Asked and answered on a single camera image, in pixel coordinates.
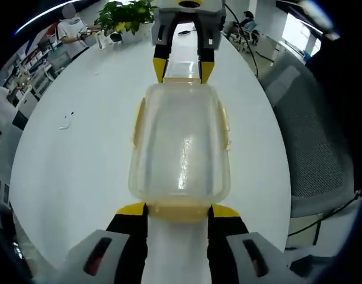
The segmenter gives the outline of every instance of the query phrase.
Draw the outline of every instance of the white table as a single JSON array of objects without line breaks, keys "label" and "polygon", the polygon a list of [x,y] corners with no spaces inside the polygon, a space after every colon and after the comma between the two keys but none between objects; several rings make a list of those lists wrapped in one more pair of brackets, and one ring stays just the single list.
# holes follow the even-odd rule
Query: white table
[{"label": "white table", "polygon": [[[179,38],[180,45],[195,36]],[[53,82],[28,121],[12,169],[11,203],[30,240],[56,267],[74,245],[106,229],[119,208],[137,202],[127,187],[130,138],[137,106],[156,83],[153,51],[150,42],[91,47]],[[231,192],[222,204],[284,250],[291,196],[277,120],[225,38],[215,61],[209,84],[227,110],[232,140]],[[71,126],[59,130],[70,111]]]}]

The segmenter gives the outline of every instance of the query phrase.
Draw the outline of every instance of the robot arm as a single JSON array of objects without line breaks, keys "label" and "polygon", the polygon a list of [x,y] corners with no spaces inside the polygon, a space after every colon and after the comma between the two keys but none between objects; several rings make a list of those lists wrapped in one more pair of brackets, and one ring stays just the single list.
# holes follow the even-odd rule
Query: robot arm
[{"label": "robot arm", "polygon": [[161,83],[171,54],[175,28],[181,22],[193,22],[198,34],[199,75],[201,83],[207,83],[214,67],[214,51],[219,48],[226,18],[225,0],[170,0],[158,3],[154,12],[155,23],[152,40],[155,47],[153,65]]},{"label": "robot arm", "polygon": [[[221,271],[214,275],[225,277],[227,284],[307,283],[289,270],[283,253],[258,233],[231,235],[223,242],[228,243],[232,259],[223,258],[221,262],[232,263],[237,281],[230,282],[228,279],[232,277],[227,275],[224,268],[215,267]],[[137,247],[137,243],[130,240],[129,235],[98,230],[69,252],[63,266],[49,283],[140,283],[142,267],[139,266],[145,265],[145,257],[145,247]],[[139,260],[132,262],[129,258]]]}]

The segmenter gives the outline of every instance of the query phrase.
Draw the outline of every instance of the potted plant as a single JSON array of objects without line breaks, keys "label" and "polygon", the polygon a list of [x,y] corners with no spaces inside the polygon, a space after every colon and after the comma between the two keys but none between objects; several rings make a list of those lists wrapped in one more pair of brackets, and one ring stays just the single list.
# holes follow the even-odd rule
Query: potted plant
[{"label": "potted plant", "polygon": [[120,34],[131,32],[135,35],[142,24],[154,21],[151,0],[131,1],[128,5],[114,1],[107,3],[99,13],[95,25],[100,25],[104,35],[115,31]]}]

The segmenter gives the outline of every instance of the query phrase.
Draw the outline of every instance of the white wall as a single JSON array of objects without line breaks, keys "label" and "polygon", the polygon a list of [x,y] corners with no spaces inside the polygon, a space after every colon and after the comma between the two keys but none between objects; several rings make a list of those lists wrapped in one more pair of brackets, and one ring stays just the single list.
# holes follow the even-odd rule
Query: white wall
[{"label": "white wall", "polygon": [[[244,20],[244,12],[249,10],[249,0],[226,0],[226,4],[232,9],[232,11],[236,14],[236,17],[239,21]],[[234,21],[235,18],[229,12],[228,9],[226,9],[227,17],[226,21]]]},{"label": "white wall", "polygon": [[251,11],[255,15],[256,9],[257,9],[257,0],[249,0],[248,10]]},{"label": "white wall", "polygon": [[255,21],[257,30],[275,41],[282,39],[287,13],[275,7],[275,0],[257,0]]},{"label": "white wall", "polygon": [[311,54],[313,48],[315,47],[315,43],[316,43],[316,37],[314,37],[312,34],[310,34],[310,37],[309,37],[309,39],[307,41],[307,45],[306,45],[306,48],[305,48],[305,52]]},{"label": "white wall", "polygon": [[100,0],[78,13],[82,20],[88,25],[94,25],[94,21],[99,17],[99,11],[103,9],[108,0]]}]

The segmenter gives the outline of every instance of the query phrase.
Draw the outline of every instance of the plastic container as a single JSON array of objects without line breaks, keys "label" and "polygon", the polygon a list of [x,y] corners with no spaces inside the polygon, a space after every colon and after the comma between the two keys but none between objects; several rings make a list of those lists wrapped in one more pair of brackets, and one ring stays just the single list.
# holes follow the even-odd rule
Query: plastic container
[{"label": "plastic container", "polygon": [[229,192],[228,126],[208,85],[151,86],[137,113],[133,146],[129,189],[147,204],[199,212]]}]

